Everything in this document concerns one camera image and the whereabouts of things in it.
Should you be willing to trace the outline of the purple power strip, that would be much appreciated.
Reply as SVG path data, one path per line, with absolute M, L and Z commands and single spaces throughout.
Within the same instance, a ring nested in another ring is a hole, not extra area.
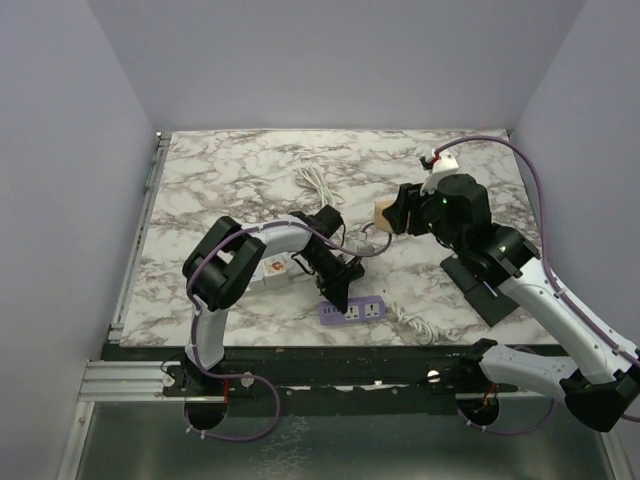
M 383 320 L 386 305 L 381 296 L 354 297 L 348 301 L 347 311 L 342 313 L 333 304 L 323 301 L 318 305 L 322 326 L 334 327 Z

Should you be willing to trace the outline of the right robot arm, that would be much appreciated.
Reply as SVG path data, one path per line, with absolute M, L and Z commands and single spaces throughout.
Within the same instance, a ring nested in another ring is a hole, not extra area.
M 587 310 L 544 269 L 539 250 L 519 231 L 493 222 L 487 190 L 468 174 L 441 179 L 432 190 L 403 184 L 379 202 L 374 222 L 401 235 L 431 234 L 480 282 L 511 298 L 561 345 L 565 357 L 519 352 L 493 340 L 472 347 L 461 383 L 523 387 L 563 403 L 587 427 L 608 432 L 639 396 L 639 349 Z

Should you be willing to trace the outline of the beige cube socket adapter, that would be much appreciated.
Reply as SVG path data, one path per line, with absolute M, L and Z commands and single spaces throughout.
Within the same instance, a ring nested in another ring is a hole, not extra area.
M 393 203 L 394 203 L 393 200 L 381 200 L 381 201 L 376 201 L 374 203 L 374 214 L 373 214 L 374 225 L 377 229 L 389 234 L 393 234 L 394 230 L 390 222 L 383 215 L 383 212 L 387 208 L 389 208 Z

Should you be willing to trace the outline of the white cube socket adapter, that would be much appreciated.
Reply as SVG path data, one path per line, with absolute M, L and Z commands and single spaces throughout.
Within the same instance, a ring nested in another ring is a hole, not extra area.
M 266 289 L 276 290 L 284 288 L 290 283 L 286 259 L 282 254 L 263 259 L 261 266 Z

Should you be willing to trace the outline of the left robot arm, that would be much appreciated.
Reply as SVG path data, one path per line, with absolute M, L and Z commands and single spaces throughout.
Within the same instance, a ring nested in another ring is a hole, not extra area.
M 249 287 L 262 260 L 298 254 L 312 268 L 319 293 L 341 313 L 348 308 L 350 284 L 362 278 L 361 258 L 347 261 L 334 254 L 329 241 L 343 225 L 340 213 L 325 206 L 308 215 L 294 211 L 278 220 L 243 226 L 229 216 L 219 218 L 182 267 L 192 322 L 185 348 L 192 362 L 186 382 L 206 395 L 220 385 L 216 366 L 224 357 L 223 337 L 230 307 Z

